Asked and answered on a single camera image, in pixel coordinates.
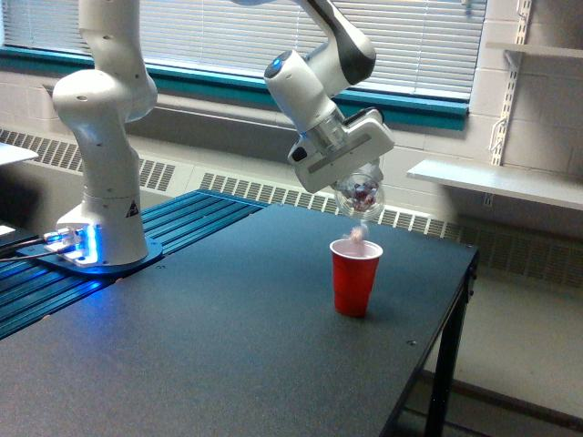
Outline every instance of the wall shelf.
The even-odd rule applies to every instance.
[[[483,193],[583,210],[583,180],[456,158],[425,159],[407,172],[417,178]]]
[[[513,53],[524,53],[532,56],[566,57],[583,59],[583,50],[576,48],[532,46],[529,44],[486,43],[486,48],[497,48]]]
[[[0,143],[0,166],[38,158],[32,150]]]

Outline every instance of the window blinds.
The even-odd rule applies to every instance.
[[[2,0],[5,43],[89,53],[77,31],[77,0]],[[377,50],[359,88],[469,99],[486,0],[336,0]],[[291,0],[141,0],[141,38],[151,64],[261,77],[285,50],[325,41]]]

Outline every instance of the red cup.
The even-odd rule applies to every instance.
[[[350,317],[364,317],[383,248],[371,241],[337,239],[330,244],[334,307]]]

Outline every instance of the table leg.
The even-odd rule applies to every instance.
[[[437,366],[435,368],[434,388],[425,424],[425,437],[440,437],[444,429],[447,401],[454,379],[457,350],[462,337],[462,328],[464,327],[469,280],[468,277],[464,284],[465,293],[460,296],[442,332]]]

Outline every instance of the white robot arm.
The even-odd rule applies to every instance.
[[[305,58],[286,52],[265,71],[271,94],[300,133],[288,159],[308,191],[332,185],[345,212],[371,212],[380,205],[378,157],[393,147],[392,134],[378,110],[345,118],[331,97],[372,73],[373,46],[329,0],[297,2],[328,42]],[[79,0],[79,29],[96,68],[61,79],[53,99],[79,144],[85,190],[81,204],[57,222],[68,237],[47,247],[57,252],[76,243],[64,257],[79,267],[128,265],[144,259],[148,246],[139,214],[138,155],[124,125],[144,117],[157,97],[140,52],[139,0]]]
[[[232,1],[261,5],[271,0]],[[393,148],[393,134],[377,109],[345,118],[332,97],[368,78],[376,53],[371,41],[330,0],[296,3],[328,41],[306,57],[294,50],[285,52],[265,70],[271,95],[300,134],[288,160],[311,193],[332,186],[343,212],[373,215],[373,209],[381,207],[376,198],[383,179],[378,158]]]
[[[139,214],[138,154],[124,125],[144,117],[157,98],[140,51],[139,0],[79,0],[79,30],[95,69],[58,81],[53,100],[77,139],[85,189],[82,203],[57,227],[77,231],[77,250],[64,256],[78,266],[129,264],[148,249]]]

